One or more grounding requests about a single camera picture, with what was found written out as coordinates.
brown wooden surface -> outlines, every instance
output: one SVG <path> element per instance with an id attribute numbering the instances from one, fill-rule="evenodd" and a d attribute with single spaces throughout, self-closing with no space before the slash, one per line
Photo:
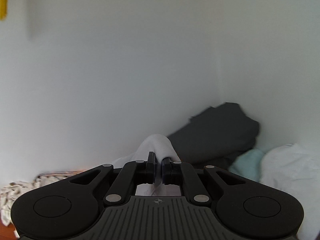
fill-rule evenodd
<path id="1" fill-rule="evenodd" d="M 0 221 L 0 240 L 16 240 L 13 231 L 15 230 L 13 224 L 5 227 Z"/>

white wall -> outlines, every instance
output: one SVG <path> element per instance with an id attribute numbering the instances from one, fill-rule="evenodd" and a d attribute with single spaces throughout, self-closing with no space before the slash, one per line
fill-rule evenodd
<path id="1" fill-rule="evenodd" d="M 203 0 L 9 0 L 0 184 L 108 163 L 219 103 Z"/>
<path id="2" fill-rule="evenodd" d="M 319 146 L 320 0 L 207 0 L 224 101 L 261 123 L 258 147 Z"/>

teal cloth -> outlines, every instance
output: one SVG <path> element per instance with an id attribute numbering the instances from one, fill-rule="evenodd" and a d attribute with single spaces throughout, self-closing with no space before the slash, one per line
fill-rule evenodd
<path id="1" fill-rule="evenodd" d="M 236 158 L 229 167 L 229 171 L 239 176 L 259 182 L 260 162 L 264 153 L 259 149 L 252 149 Z"/>

silver screw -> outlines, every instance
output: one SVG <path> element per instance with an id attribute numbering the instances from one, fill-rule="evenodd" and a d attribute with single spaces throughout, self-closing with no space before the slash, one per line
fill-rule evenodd
<path id="1" fill-rule="evenodd" d="M 210 198 L 206 195 L 196 195 L 193 199 L 197 202 L 207 202 Z"/>
<path id="2" fill-rule="evenodd" d="M 118 194 L 110 194 L 106 196 L 106 200 L 109 202 L 118 202 L 121 200 L 121 196 Z"/>

yellow strip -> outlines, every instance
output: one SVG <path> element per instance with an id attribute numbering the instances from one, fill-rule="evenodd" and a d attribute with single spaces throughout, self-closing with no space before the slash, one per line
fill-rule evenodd
<path id="1" fill-rule="evenodd" d="M 0 21 L 3 21 L 7 17 L 7 1 L 0 0 Z"/>

